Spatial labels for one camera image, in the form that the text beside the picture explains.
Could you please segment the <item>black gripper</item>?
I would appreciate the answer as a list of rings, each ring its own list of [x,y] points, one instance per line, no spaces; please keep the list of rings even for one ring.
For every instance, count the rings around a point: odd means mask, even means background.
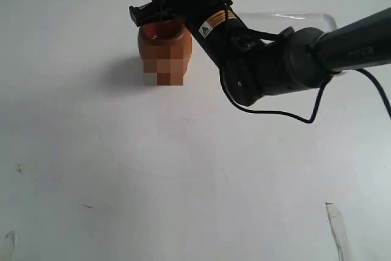
[[[143,26],[171,18],[180,20],[211,60],[223,66],[228,59],[263,47],[260,32],[249,29],[233,12],[232,0],[157,0],[130,6],[130,18]]]

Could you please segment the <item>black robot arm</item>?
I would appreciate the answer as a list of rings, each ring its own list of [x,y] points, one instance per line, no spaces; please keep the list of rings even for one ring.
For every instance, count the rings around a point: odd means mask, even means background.
[[[247,27],[231,0],[152,0],[130,7],[136,26],[179,20],[219,69],[237,104],[322,88],[335,73],[390,62],[390,10],[332,32],[286,28],[278,34]]]

